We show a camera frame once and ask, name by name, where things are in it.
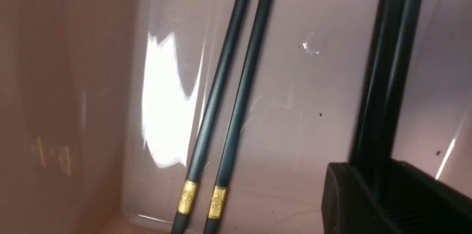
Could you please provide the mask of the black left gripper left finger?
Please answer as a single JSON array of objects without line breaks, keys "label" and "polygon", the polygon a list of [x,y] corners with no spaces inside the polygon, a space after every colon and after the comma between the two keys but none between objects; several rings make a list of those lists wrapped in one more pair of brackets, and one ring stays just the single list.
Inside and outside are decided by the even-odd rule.
[{"label": "black left gripper left finger", "polygon": [[327,165],[321,211],[326,234],[401,233],[348,163]]}]

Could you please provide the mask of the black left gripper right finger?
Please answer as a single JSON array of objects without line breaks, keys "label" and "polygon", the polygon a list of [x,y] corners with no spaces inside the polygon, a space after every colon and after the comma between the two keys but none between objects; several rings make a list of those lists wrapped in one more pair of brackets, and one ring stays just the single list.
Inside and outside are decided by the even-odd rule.
[{"label": "black left gripper right finger", "polygon": [[470,234],[472,201],[405,162],[393,160],[381,202],[401,234]]}]

